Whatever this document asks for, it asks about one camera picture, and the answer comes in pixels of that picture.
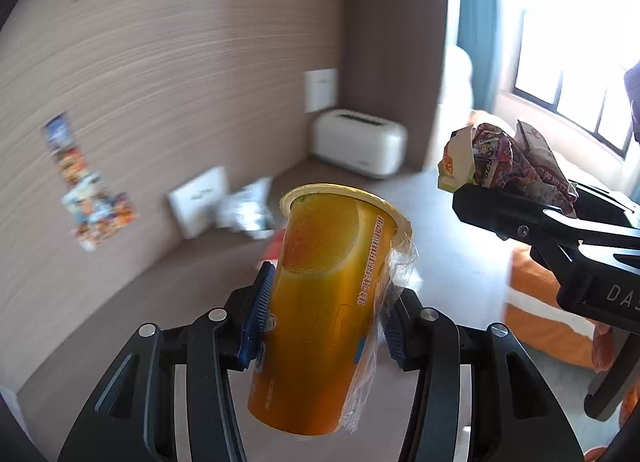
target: window frame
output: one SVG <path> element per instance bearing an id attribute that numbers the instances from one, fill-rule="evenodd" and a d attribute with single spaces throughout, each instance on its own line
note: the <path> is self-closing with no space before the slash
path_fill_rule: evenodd
<path id="1" fill-rule="evenodd" d="M 556 94 L 554 96 L 554 102 L 553 103 L 548 103 L 546 101 L 543 101 L 540 98 L 537 98 L 536 96 L 529 94 L 528 92 L 525 92 L 524 90 L 520 90 L 519 88 L 516 88 L 516 81 L 518 79 L 518 70 L 520 69 L 520 55 L 522 52 L 522 35 L 523 35 L 523 31 L 524 31 L 524 17 L 525 14 L 527 12 L 527 9 L 522 9 L 522 12 L 520 14 L 520 33 L 518 35 L 518 52 L 516 55 L 516 67 L 515 67 L 515 73 L 513 74 L 513 85 L 511 86 L 511 93 L 513 95 L 515 95 L 516 97 L 520 97 L 521 99 L 524 99 L 530 103 L 533 103 L 537 106 L 540 106 L 541 108 L 544 108 L 545 110 L 548 110 L 549 112 L 553 113 L 556 116 L 559 116 L 561 118 L 563 118 L 565 121 L 569 121 L 571 124 L 574 124 L 575 126 L 577 126 L 578 128 L 582 129 L 583 131 L 587 132 L 589 135 L 591 135 L 591 137 L 595 138 L 600 144 L 606 146 L 607 148 L 609 148 L 612 152 L 614 152 L 617 156 L 619 156 L 620 158 L 622 158 L 622 160 L 626 159 L 626 152 L 628 152 L 629 149 L 629 144 L 631 143 L 631 137 L 633 134 L 632 131 L 632 126 L 631 126 L 631 110 L 629 110 L 629 130 L 626 134 L 626 138 L 625 138 L 625 145 L 622 147 L 622 149 L 618 148 L 617 146 L 611 144 L 606 138 L 604 138 L 602 135 L 600 135 L 598 133 L 598 129 L 600 128 L 600 121 L 602 120 L 602 113 L 604 111 L 604 105 L 607 99 L 607 89 L 605 88 L 605 92 L 604 95 L 602 97 L 602 103 L 600 104 L 600 113 L 598 114 L 598 122 L 596 122 L 596 127 L 594 129 L 594 131 L 592 132 L 591 130 L 587 130 L 585 127 L 581 126 L 580 124 L 578 124 L 577 122 L 575 122 L 573 119 L 568 118 L 565 115 L 562 115 L 560 112 L 558 112 L 558 103 L 560 102 L 560 94 L 562 93 L 562 79 L 564 77 L 564 71 L 561 71 L 560 73 L 560 79 L 558 80 L 558 86 L 556 87 Z"/>

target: red object on floor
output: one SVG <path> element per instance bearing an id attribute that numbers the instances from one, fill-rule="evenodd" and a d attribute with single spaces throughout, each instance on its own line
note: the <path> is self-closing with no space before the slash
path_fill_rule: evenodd
<path id="1" fill-rule="evenodd" d="M 584 462 L 595 462 L 606 449 L 605 447 L 595 447 L 588 450 L 587 453 L 584 454 Z"/>
<path id="2" fill-rule="evenodd" d="M 284 229 L 281 229 L 273 235 L 273 238 L 271 239 L 271 242 L 269 242 L 267 249 L 264 251 L 264 256 L 262 257 L 265 262 L 278 261 L 280 257 L 280 250 L 282 249 L 282 243 L 284 241 L 284 231 Z"/>

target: brown wall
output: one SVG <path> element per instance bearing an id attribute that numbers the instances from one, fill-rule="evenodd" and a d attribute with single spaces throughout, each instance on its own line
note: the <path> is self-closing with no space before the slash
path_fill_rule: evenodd
<path id="1" fill-rule="evenodd" d="M 447 0 L 345 0 L 340 104 L 401 122 L 422 169 L 440 92 Z"/>
<path id="2" fill-rule="evenodd" d="M 339 65 L 342 0 L 20 0 L 0 32 L 0 384 L 17 389 L 180 241 L 165 194 L 306 155 L 303 71 Z M 85 252 L 40 129 L 66 112 L 140 211 Z"/>

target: crumpled snack wrapper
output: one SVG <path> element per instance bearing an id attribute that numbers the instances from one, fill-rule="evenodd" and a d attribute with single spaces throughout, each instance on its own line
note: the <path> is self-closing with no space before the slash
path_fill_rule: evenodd
<path id="1" fill-rule="evenodd" d="M 445 191 L 464 184 L 506 190 L 575 217 L 575 187 L 562 174 L 545 138 L 526 122 L 518 121 L 515 138 L 485 122 L 453 132 L 438 172 L 438 188 Z"/>

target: colorful poster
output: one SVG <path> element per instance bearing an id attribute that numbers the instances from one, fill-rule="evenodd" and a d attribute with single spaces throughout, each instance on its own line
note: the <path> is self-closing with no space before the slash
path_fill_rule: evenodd
<path id="1" fill-rule="evenodd" d="M 127 226 L 138 214 L 126 193 L 112 196 L 100 174 L 89 171 L 64 114 L 49 121 L 44 132 L 60 173 L 70 187 L 62 203 L 78 222 L 73 234 L 87 251 L 93 251 L 98 243 Z"/>

